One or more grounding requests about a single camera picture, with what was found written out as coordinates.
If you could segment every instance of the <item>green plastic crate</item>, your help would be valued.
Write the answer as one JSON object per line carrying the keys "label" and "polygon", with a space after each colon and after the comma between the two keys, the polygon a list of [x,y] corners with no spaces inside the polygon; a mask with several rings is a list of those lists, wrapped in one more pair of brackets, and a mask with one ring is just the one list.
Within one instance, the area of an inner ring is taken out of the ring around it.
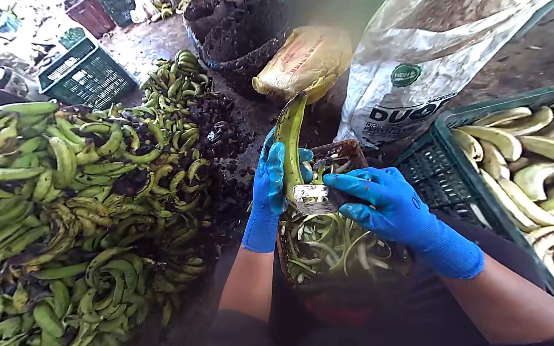
{"label": "green plastic crate", "polygon": [[134,0],[100,0],[100,3],[113,22],[120,27],[125,28],[133,23],[130,11],[136,8]]}
{"label": "green plastic crate", "polygon": [[40,94],[97,110],[109,107],[136,86],[123,67],[88,37],[46,67],[38,79]]}
{"label": "green plastic crate", "polygon": [[451,128],[469,125],[490,113],[519,106],[536,109],[552,103],[554,86],[447,110],[424,136],[395,160],[393,166],[400,169],[430,208],[457,214],[479,225],[488,225],[493,232],[526,249],[538,264],[547,290],[554,295],[553,277],[522,232],[499,206],[450,133]]}

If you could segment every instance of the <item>hand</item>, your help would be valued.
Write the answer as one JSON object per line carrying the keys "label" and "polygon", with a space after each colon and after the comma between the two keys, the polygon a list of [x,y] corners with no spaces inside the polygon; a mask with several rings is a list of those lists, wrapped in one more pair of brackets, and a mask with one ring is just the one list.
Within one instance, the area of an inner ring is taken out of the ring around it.
{"label": "hand", "polygon": [[[266,135],[260,160],[254,176],[254,203],[242,237],[242,245],[253,252],[273,252],[277,237],[279,216],[288,205],[283,197],[283,161],[286,147],[274,142],[274,128]],[[313,158],[309,149],[298,149],[301,162]],[[303,180],[308,184],[312,173],[300,167]]]}
{"label": "hand", "polygon": [[348,174],[326,174],[328,186],[369,201],[339,208],[378,236],[410,247],[439,274],[471,279],[482,271],[484,256],[475,243],[429,212],[414,188],[396,168],[356,169]]}

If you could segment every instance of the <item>peeled plantain pile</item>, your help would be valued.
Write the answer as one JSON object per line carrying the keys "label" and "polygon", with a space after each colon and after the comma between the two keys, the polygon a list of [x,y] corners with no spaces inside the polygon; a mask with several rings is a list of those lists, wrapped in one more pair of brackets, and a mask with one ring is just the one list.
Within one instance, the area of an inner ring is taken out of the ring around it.
{"label": "peeled plantain pile", "polygon": [[505,110],[452,134],[554,276],[554,105]]}
{"label": "peeled plantain pile", "polygon": [[189,51],[157,65],[142,106],[0,106],[0,346],[119,345],[204,273],[215,150],[191,119],[221,96]]}

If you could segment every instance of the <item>blue glove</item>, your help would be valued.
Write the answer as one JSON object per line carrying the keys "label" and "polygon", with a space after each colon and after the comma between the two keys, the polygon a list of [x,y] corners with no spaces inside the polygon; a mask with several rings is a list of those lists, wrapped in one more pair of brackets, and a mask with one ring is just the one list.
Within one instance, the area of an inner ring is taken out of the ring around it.
{"label": "blue glove", "polygon": [[324,183],[363,200],[339,208],[381,238],[410,247],[440,275],[471,279],[484,266],[482,250],[429,212],[414,188],[396,168],[356,169],[348,174],[326,174]]}
{"label": "blue glove", "polygon": [[[254,176],[254,203],[242,237],[243,247],[253,252],[274,251],[279,216],[288,205],[283,197],[285,157],[285,145],[281,142],[274,143],[273,128],[266,136],[260,153]],[[298,149],[298,157],[300,161],[309,161],[313,158],[313,153],[309,149]],[[313,174],[302,166],[300,172],[308,184]]]}

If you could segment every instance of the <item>forearm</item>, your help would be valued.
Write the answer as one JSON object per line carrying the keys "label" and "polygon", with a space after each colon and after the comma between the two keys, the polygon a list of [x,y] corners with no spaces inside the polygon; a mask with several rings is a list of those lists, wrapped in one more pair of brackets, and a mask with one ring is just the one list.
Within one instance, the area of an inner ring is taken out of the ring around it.
{"label": "forearm", "polygon": [[442,277],[467,316],[491,343],[554,338],[554,297],[487,254],[473,279]]}
{"label": "forearm", "polygon": [[241,245],[223,288],[219,309],[244,312],[268,321],[273,294],[274,252],[252,252]]}

